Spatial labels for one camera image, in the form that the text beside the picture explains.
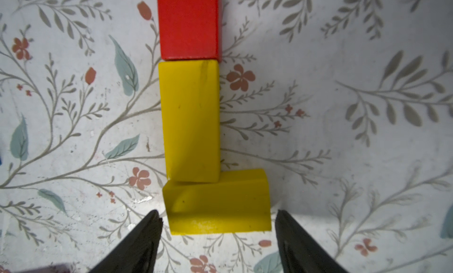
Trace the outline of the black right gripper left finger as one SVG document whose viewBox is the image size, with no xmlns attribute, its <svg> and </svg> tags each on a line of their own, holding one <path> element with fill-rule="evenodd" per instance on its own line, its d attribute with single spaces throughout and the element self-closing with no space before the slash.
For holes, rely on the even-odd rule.
<svg viewBox="0 0 453 273">
<path fill-rule="evenodd" d="M 155 209 L 150 211 L 91 272 L 152 273 L 162 229 L 163 219 L 158 211 Z"/>
</svg>

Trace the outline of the yellow block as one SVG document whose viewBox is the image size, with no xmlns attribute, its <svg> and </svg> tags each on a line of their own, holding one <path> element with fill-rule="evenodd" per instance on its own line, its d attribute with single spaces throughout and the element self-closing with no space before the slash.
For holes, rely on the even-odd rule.
<svg viewBox="0 0 453 273">
<path fill-rule="evenodd" d="M 158 69 L 167 178 L 178 182 L 218 182 L 218 62 L 163 62 Z"/>
<path fill-rule="evenodd" d="M 222 172 L 217 183 L 168 181 L 163 188 L 173 235 L 271 230 L 271 201 L 263 169 Z"/>
</svg>

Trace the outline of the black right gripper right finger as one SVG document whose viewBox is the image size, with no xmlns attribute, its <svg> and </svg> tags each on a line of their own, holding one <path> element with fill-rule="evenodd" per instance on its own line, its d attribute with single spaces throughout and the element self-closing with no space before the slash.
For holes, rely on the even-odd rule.
<svg viewBox="0 0 453 273">
<path fill-rule="evenodd" d="M 347 273 L 285 210 L 275 221 L 284 273 Z"/>
</svg>

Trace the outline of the red block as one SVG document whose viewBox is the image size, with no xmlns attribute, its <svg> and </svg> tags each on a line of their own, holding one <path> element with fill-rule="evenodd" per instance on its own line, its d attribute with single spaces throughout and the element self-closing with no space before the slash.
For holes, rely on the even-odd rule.
<svg viewBox="0 0 453 273">
<path fill-rule="evenodd" d="M 221 61 L 221 0 L 158 0 L 164 60 Z"/>
</svg>

